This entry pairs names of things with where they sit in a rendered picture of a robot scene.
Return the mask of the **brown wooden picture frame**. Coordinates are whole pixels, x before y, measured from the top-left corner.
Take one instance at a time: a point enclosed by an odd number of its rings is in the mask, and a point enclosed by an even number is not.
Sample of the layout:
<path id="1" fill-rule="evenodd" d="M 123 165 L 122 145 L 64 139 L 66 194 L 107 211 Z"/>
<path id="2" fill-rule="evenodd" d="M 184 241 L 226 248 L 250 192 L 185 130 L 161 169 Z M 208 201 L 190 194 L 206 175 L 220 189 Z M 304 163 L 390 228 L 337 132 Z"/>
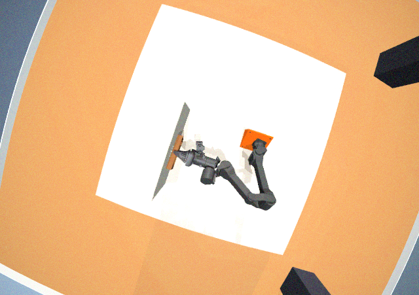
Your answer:
<path id="1" fill-rule="evenodd" d="M 175 154 L 173 154 L 173 151 L 180 150 L 182 142 L 183 142 L 183 136 L 182 135 L 177 135 L 177 139 L 175 140 L 175 144 L 172 147 L 173 149 L 172 149 L 172 152 L 170 154 L 171 156 L 170 156 L 169 162 L 166 166 L 166 169 L 170 169 L 170 170 L 173 169 L 173 167 L 176 163 L 176 158 L 177 158 L 177 156 Z"/>

